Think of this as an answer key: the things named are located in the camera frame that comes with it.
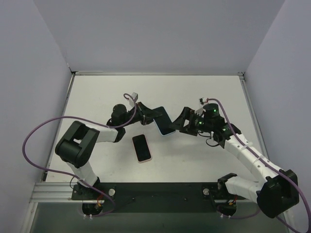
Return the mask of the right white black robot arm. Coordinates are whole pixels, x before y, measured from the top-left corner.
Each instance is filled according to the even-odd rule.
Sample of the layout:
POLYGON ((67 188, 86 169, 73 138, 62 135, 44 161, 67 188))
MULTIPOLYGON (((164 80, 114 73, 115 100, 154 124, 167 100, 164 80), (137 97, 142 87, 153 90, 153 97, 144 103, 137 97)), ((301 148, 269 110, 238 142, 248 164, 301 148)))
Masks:
POLYGON ((270 218, 297 205, 297 175, 270 162, 229 122, 226 115, 219 113, 221 109, 216 103, 205 104, 196 111, 184 107, 170 128, 193 136, 209 133, 220 147, 234 155, 256 178, 252 182, 229 173, 217 181, 220 193, 251 200, 270 218))

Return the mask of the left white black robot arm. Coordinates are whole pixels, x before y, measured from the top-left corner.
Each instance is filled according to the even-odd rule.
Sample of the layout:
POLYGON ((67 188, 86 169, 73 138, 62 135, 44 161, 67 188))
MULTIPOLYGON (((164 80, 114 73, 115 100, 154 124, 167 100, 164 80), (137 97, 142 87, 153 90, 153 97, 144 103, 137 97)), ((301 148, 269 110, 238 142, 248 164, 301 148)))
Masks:
POLYGON ((88 126, 80 121, 74 121, 55 147, 55 153, 68 164, 78 183, 83 187, 83 195, 93 200, 99 196, 100 188, 96 185, 99 178, 94 173, 89 159, 96 143, 117 143, 124 137, 128 125, 140 122, 148 125, 157 117, 162 116, 159 110, 152 110, 141 102, 130 111, 123 104, 114 106, 107 126, 88 126))

